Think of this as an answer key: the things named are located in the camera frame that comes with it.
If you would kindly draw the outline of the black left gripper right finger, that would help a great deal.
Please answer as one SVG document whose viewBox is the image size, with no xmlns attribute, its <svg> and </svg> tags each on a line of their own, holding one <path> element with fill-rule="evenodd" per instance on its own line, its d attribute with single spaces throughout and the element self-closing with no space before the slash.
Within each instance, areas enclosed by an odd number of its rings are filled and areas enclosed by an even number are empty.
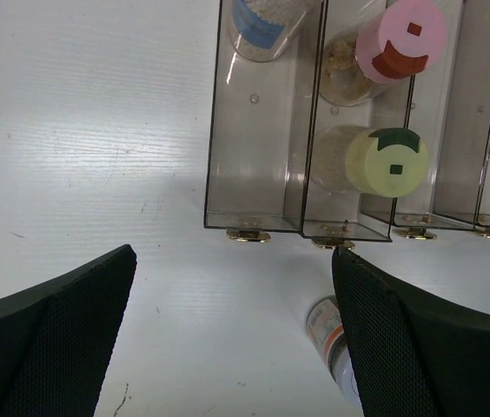
<svg viewBox="0 0 490 417">
<path fill-rule="evenodd" d="M 366 416 L 490 416 L 490 314 L 402 281 L 349 249 L 332 275 Z"/>
</svg>

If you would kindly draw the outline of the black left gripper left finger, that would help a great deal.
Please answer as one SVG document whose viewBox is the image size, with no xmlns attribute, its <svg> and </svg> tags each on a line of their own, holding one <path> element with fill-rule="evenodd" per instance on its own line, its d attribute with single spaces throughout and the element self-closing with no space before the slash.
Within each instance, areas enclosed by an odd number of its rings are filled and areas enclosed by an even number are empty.
<svg viewBox="0 0 490 417">
<path fill-rule="evenodd" d="M 122 245 L 0 299 L 0 416 L 91 416 L 136 273 Z"/>
</svg>

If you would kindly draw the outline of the white-lid red-label spice jar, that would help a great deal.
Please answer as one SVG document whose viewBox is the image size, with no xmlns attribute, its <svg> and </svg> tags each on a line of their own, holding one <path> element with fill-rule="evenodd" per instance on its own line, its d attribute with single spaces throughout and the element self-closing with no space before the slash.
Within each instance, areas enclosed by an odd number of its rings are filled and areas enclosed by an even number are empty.
<svg viewBox="0 0 490 417">
<path fill-rule="evenodd" d="M 344 398 L 361 408 L 357 382 L 335 296 L 318 300 L 306 319 L 306 331 Z"/>
</svg>

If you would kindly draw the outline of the yellow-lid spice jar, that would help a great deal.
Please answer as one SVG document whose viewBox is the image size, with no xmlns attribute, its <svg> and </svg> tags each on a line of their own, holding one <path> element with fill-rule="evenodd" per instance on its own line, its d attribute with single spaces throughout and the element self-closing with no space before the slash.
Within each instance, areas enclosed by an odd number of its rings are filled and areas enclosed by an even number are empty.
<svg viewBox="0 0 490 417">
<path fill-rule="evenodd" d="M 315 135 L 310 178 L 329 193 L 409 195 L 427 176 L 420 136 L 405 128 L 341 125 Z"/>
</svg>

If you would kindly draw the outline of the pink-lid spice jar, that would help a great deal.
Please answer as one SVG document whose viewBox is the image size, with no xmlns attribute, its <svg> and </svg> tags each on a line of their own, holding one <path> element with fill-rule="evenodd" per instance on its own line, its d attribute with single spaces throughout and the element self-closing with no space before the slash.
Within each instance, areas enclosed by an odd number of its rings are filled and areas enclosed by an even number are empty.
<svg viewBox="0 0 490 417">
<path fill-rule="evenodd" d="M 435 2 L 397 1 L 326 41 L 319 94 L 338 107 L 364 103 L 434 65 L 446 40 L 446 21 Z"/>
</svg>

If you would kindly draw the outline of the tall silver-lid blue-label spice jar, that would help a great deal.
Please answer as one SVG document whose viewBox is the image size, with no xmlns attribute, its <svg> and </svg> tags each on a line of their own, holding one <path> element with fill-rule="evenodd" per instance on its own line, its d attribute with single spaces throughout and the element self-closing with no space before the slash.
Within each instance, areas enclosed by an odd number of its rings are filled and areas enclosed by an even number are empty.
<svg viewBox="0 0 490 417">
<path fill-rule="evenodd" d="M 250 61 L 274 61 L 320 4 L 304 0 L 230 1 L 229 39 L 235 50 Z"/>
</svg>

